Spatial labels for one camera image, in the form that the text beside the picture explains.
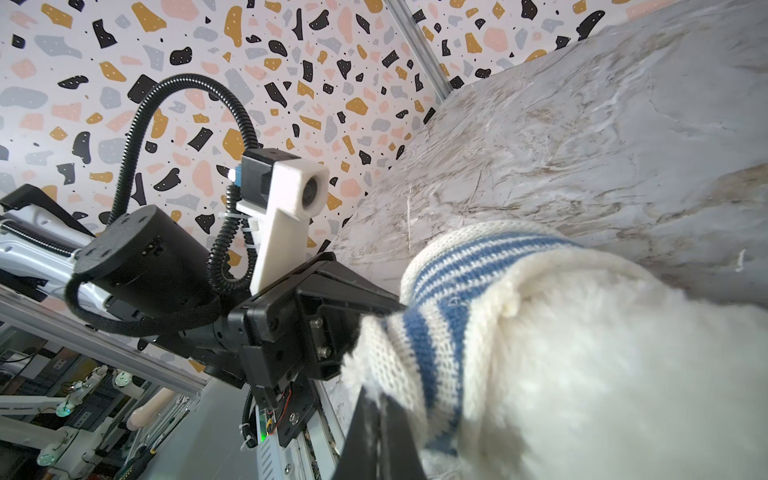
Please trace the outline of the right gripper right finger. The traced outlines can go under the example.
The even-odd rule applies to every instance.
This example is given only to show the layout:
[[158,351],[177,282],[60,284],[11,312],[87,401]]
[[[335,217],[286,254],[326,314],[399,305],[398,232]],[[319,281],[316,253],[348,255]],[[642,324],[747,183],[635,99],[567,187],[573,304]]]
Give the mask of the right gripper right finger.
[[426,480],[405,410],[383,398],[383,478]]

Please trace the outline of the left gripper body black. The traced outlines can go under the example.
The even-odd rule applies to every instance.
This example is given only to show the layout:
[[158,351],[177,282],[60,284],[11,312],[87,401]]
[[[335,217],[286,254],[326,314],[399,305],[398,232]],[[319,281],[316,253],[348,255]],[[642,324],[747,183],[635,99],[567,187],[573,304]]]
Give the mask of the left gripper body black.
[[215,377],[234,386],[248,384],[276,407],[278,396],[300,375],[326,381],[340,372],[352,350],[362,317],[374,314],[311,306],[299,298],[299,284],[320,253],[263,291],[228,306],[212,324],[180,332],[200,363],[218,360]]

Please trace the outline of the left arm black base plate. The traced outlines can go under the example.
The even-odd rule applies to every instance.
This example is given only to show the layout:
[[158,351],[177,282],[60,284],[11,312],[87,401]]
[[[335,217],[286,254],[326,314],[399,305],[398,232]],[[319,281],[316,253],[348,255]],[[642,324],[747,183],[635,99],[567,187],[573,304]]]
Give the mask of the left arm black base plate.
[[276,407],[267,406],[261,393],[252,395],[249,427],[257,444],[276,439],[279,446],[285,448],[302,434],[319,406],[314,383],[300,374],[278,396]]

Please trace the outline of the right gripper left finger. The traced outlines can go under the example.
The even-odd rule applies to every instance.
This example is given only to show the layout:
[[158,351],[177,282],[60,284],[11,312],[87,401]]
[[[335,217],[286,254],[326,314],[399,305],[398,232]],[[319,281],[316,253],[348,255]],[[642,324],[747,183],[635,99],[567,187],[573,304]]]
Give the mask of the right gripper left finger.
[[380,439],[381,412],[377,400],[362,388],[333,480],[378,479]]

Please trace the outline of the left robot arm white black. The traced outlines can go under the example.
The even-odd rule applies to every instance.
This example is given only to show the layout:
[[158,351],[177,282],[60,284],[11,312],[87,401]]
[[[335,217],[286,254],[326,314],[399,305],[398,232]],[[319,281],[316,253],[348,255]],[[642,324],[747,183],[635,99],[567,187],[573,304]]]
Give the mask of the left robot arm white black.
[[227,278],[217,292],[207,252],[163,210],[147,205],[93,236],[41,189],[1,200],[1,282],[42,300],[76,297],[76,315],[105,333],[142,338],[202,364],[276,407],[300,379],[340,372],[360,319],[401,310],[390,292],[321,253],[249,293]]

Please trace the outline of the white fluffy teddy bear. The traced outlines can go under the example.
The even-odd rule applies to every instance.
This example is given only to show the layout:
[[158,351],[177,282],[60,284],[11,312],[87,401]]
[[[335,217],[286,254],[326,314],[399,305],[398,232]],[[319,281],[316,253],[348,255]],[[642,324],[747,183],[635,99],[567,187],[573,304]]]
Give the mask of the white fluffy teddy bear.
[[469,479],[763,479],[767,313],[587,271],[504,279],[471,321]]

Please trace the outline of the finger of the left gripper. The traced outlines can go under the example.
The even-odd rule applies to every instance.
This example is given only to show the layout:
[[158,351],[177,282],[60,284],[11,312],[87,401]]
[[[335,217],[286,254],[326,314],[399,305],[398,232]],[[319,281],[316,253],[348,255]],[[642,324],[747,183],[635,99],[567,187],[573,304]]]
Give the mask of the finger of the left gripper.
[[299,298],[311,306],[359,314],[388,315],[403,311],[398,298],[335,259],[322,258],[299,284]]

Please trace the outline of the blue white striped knit sweater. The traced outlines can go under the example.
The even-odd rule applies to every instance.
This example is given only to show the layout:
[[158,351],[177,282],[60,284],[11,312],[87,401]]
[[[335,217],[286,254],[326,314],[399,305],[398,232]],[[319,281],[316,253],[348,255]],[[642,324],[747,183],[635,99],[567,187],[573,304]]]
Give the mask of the blue white striped knit sweater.
[[403,275],[403,311],[362,318],[344,386],[391,397],[417,447],[455,454],[480,418],[500,314],[519,307],[525,281],[582,265],[590,253],[552,229],[509,220],[435,239]]

